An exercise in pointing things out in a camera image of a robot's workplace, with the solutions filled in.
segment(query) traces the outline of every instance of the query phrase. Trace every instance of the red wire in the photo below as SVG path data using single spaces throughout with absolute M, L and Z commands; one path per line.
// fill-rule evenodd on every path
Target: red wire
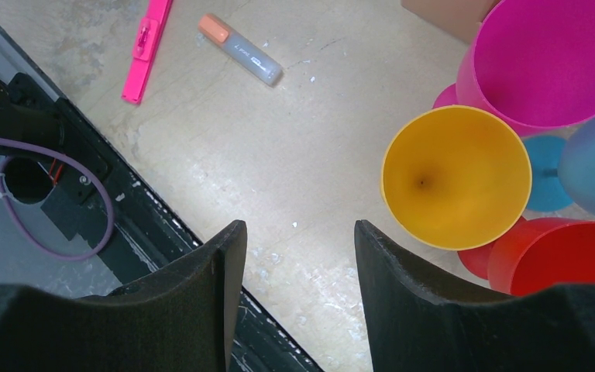
M 53 177 L 51 177 L 51 171 L 53 171 L 53 166 L 56 165 L 56 160 L 57 159 L 53 159 L 53 163 L 51 163 L 51 167 L 49 167 L 49 178 L 51 178 L 53 180 Z
M 61 164 L 58 167 L 58 172 L 56 172 L 56 175 L 53 176 L 53 186 L 56 186 L 58 184 L 58 179 L 60 178 L 60 172 L 63 170 L 63 167 L 65 166 L 65 164 Z

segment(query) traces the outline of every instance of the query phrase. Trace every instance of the stacked cups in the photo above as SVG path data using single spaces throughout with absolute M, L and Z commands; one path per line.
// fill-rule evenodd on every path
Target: stacked cups
M 519 138 L 583 122 L 568 142 Z M 389 146 L 382 194 L 414 238 L 499 291 L 595 283 L 595 222 L 520 219 L 572 200 L 595 214 L 595 0 L 498 3 L 456 83 Z

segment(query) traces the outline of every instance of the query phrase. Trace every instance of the red cup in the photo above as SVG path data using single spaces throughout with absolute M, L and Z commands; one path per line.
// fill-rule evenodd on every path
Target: red cup
M 520 217 L 517 223 L 514 225 L 518 225 L 522 222 L 526 222 L 526 219 Z M 489 277 L 487 275 L 487 266 L 489 266 L 489 255 L 491 254 L 491 250 L 494 248 L 494 244 L 496 240 L 493 242 L 481 246 L 478 248 L 473 248 L 472 250 L 459 250 L 457 251 L 457 256 L 459 260 L 462 261 L 462 264 L 471 274 L 479 277 L 480 279 L 487 280 Z
M 595 284 L 595 221 L 532 219 L 494 244 L 492 289 L 525 296 L 557 283 Z

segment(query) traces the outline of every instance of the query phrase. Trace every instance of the hole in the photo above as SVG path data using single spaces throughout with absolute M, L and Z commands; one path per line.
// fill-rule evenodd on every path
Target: hole
M 53 182 L 36 161 L 15 158 L 5 166 L 5 186 L 12 196 L 24 204 L 36 204 L 53 189 Z
M 122 296 L 122 295 L 130 295 L 132 293 L 136 293 L 140 290 L 140 286 L 136 283 L 132 283 L 129 285 L 123 285 L 120 288 L 116 288 L 113 292 L 109 293 L 109 297 L 115 296 Z

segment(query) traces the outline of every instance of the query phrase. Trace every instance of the magenta cup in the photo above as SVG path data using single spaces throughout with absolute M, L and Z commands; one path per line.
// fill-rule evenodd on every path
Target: magenta cup
M 520 136 L 595 116 L 595 0 L 503 0 L 457 75 L 460 105 L 493 113 Z
M 457 105 L 457 91 L 455 85 L 450 85 L 444 89 L 432 105 L 432 109 L 438 109 L 443 106 Z

